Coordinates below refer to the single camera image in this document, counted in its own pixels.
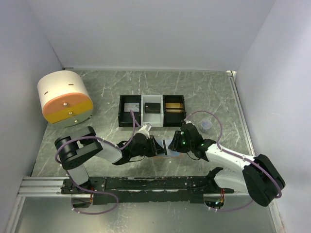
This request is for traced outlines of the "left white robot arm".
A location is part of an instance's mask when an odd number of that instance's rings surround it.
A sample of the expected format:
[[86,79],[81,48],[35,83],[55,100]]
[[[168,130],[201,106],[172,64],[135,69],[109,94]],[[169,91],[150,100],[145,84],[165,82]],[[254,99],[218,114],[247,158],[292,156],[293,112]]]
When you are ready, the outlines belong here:
[[73,188],[84,194],[91,187],[84,163],[92,157],[98,156],[120,166],[131,162],[134,157],[155,157],[164,153],[165,149],[149,134],[150,129],[150,124],[143,125],[137,133],[132,133],[129,140],[113,144],[98,137],[94,128],[88,126],[56,139],[55,158],[74,181]]

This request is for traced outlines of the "black credit card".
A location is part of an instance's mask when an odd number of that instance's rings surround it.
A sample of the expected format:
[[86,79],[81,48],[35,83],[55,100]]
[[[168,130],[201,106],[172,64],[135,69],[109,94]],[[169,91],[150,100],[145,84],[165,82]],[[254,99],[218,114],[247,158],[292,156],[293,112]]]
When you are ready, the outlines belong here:
[[145,113],[159,114],[161,112],[161,104],[159,102],[146,102],[144,111]]

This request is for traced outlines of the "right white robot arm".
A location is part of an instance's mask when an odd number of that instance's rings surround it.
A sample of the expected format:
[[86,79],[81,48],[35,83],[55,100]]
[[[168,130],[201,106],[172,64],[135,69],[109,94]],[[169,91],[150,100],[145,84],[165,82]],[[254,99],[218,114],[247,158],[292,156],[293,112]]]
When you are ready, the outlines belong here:
[[221,147],[212,139],[204,139],[191,123],[176,131],[168,148],[179,153],[191,152],[198,159],[221,164],[226,169],[214,169],[206,181],[207,190],[233,189],[248,194],[261,206],[268,206],[281,197],[286,184],[271,160],[260,154],[256,157]]

